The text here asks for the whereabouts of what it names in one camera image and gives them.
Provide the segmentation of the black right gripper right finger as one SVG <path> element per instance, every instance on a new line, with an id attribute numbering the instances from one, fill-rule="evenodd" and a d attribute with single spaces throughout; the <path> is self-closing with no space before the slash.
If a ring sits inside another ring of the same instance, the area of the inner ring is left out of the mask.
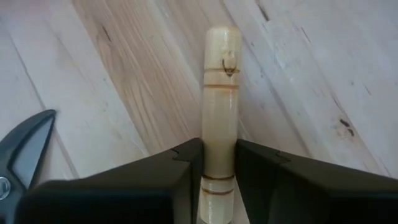
<path id="1" fill-rule="evenodd" d="M 398 224 L 398 179 L 236 143 L 250 224 Z"/>

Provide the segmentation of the green-handled bypass pruner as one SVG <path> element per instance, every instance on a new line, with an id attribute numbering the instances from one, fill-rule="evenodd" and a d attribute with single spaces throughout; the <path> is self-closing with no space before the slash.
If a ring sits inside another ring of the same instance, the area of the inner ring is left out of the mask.
<path id="1" fill-rule="evenodd" d="M 16 206 L 35 183 L 57 112 L 45 110 L 18 124 L 0 141 L 0 224 L 13 224 Z"/>

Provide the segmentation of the wooden-handled garden tool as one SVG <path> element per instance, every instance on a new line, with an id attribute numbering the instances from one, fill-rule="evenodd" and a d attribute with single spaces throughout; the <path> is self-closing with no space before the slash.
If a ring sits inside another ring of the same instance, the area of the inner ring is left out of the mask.
<path id="1" fill-rule="evenodd" d="M 233 219 L 241 48 L 237 27 L 212 27 L 206 34 L 200 197 L 200 218 L 205 224 L 229 224 Z"/>

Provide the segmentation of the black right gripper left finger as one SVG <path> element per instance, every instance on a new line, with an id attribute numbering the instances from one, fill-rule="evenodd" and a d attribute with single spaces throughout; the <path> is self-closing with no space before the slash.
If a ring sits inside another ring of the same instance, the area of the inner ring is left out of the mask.
<path id="1" fill-rule="evenodd" d="M 203 142 L 77 180 L 53 180 L 23 196 L 15 224 L 195 224 Z"/>

